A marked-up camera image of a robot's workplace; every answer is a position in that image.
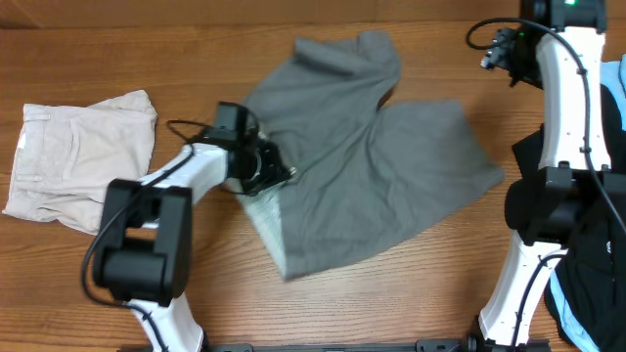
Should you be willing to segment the grey shorts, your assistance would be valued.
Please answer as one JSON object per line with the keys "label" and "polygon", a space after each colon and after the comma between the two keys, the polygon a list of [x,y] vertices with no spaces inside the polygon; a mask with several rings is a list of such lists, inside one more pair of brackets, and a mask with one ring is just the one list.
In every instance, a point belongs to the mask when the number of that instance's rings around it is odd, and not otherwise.
{"label": "grey shorts", "polygon": [[299,37],[246,98],[291,172],[241,200],[284,280],[372,257],[503,181],[460,103],[387,102],[400,70],[383,31]]}

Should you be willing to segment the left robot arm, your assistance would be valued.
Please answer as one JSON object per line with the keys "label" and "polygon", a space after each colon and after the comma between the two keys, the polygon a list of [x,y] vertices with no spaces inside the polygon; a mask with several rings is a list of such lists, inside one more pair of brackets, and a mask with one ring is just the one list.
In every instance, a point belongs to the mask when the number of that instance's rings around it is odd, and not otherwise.
{"label": "left robot arm", "polygon": [[213,124],[184,136],[181,152],[137,181],[112,180],[80,280],[93,302],[133,313],[151,351],[207,351],[186,297],[193,208],[209,191],[255,197],[292,173],[249,108],[221,102]]}

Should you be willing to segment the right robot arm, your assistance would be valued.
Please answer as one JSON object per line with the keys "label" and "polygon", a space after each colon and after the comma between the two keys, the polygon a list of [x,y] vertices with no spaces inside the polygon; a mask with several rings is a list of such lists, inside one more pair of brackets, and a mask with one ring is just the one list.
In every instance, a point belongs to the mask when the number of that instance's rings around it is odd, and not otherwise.
{"label": "right robot arm", "polygon": [[625,224],[625,177],[612,169],[601,98],[607,29],[603,1],[523,1],[516,18],[498,18],[481,65],[506,70],[513,83],[544,92],[542,150],[535,169],[515,155],[522,174],[505,199],[512,238],[487,305],[458,351],[547,351],[528,337],[550,276],[576,239],[608,217]]}

